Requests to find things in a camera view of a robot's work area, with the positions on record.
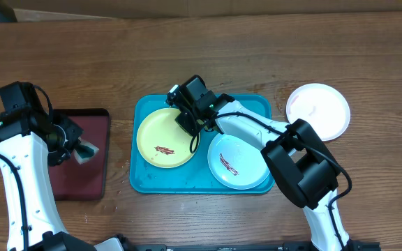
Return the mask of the green and yellow sponge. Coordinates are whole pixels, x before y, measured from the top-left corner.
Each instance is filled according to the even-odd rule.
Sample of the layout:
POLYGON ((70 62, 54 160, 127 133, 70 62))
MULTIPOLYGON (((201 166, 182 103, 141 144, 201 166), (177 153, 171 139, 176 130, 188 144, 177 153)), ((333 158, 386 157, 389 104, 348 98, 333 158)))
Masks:
POLYGON ((73 150, 74 157, 80 165, 89 162, 97 152, 99 152, 97 146, 83 139, 79 139, 79 142, 73 150))

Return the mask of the yellow-green plate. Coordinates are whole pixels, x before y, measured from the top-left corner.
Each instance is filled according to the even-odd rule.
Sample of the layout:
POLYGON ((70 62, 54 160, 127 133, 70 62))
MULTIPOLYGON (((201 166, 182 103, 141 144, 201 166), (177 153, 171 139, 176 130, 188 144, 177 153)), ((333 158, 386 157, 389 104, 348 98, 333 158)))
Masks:
POLYGON ((137 148, 149 164, 170 169, 194 156, 189 150, 192 137, 175 121, 180 114, 176 108, 162 108, 141 122, 136 134, 137 148))

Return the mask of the white pink-rimmed plate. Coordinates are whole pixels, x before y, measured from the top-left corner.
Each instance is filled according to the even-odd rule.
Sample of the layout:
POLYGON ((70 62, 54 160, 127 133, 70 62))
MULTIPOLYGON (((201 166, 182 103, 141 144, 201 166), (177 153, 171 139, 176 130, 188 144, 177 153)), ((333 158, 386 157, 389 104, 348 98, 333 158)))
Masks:
POLYGON ((350 125, 350 106, 344 96, 331 86, 305 84, 289 96, 285 113, 290 123, 308 122, 322 141, 340 137, 350 125))

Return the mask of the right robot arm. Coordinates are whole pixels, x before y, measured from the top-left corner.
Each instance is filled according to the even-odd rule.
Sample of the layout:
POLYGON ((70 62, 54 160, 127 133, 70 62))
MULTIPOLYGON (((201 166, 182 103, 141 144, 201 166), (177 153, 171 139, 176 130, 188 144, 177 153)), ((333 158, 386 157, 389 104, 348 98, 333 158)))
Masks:
POLYGON ((169 93, 166 102, 181 110, 176 122, 193 137, 205 128, 237 137, 256 148, 279 190, 303 209, 316 250, 354 248, 337 207, 338 199, 351 190, 339 192, 337 177, 348 173, 307 122, 273 121, 225 94, 205 94, 188 101, 180 94, 169 93))

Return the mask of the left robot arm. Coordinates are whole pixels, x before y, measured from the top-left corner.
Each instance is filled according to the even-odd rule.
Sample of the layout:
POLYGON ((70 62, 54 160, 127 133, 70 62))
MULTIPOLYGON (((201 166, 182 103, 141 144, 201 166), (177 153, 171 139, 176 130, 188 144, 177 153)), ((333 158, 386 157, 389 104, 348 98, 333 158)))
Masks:
POLYGON ((91 245, 71 236, 59 216, 49 167, 69 158, 84 164, 97 146, 81 138, 82 129, 63 114, 18 108, 0 115, 0 169, 9 216, 8 250, 129 250, 116 235, 91 245))

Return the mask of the black tray with maroon liner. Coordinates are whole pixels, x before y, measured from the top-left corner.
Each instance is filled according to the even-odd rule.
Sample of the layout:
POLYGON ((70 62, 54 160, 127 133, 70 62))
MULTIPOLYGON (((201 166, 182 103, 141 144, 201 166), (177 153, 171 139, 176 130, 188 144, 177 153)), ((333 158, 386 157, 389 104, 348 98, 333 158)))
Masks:
POLYGON ((57 201, 91 201, 103 198, 107 171, 111 119, 103 108, 59 109, 83 129, 82 139, 98 148, 89 161, 80 164, 76 155, 49 168, 50 182, 57 201))

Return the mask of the teal plastic tray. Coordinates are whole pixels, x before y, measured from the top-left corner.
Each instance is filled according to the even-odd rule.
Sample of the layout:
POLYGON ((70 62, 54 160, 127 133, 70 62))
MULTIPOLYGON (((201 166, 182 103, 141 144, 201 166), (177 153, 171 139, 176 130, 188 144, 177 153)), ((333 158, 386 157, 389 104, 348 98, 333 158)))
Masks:
POLYGON ((207 151, 217 132, 201 132, 195 155, 181 166, 164 169, 148 163, 137 147, 137 132, 141 122, 152 112, 166 107, 165 94, 152 94, 139 99, 135 106, 133 141, 130 160, 130 184, 148 194, 264 194, 272 189, 275 180, 268 176, 261 184, 246 190, 235 190, 223 185, 211 173, 207 151))

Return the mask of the light blue plate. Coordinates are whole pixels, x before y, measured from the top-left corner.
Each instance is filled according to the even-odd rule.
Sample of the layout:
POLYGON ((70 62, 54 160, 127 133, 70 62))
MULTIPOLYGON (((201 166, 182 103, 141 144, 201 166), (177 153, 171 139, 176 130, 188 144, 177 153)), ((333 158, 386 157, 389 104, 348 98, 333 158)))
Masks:
POLYGON ((207 151, 207 163, 214 178, 233 190, 250 190, 269 178, 260 151, 244 140, 217 134, 207 151))

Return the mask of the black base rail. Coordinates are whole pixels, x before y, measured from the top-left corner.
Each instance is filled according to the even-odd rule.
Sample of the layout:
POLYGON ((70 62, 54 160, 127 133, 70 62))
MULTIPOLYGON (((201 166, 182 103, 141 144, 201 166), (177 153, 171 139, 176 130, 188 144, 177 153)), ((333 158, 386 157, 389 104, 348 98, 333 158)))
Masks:
MULTIPOLYGON (((317 251, 311 242, 295 241, 279 245, 134 245, 128 250, 134 251, 317 251)), ((380 243, 350 241, 344 250, 381 251, 380 243)))

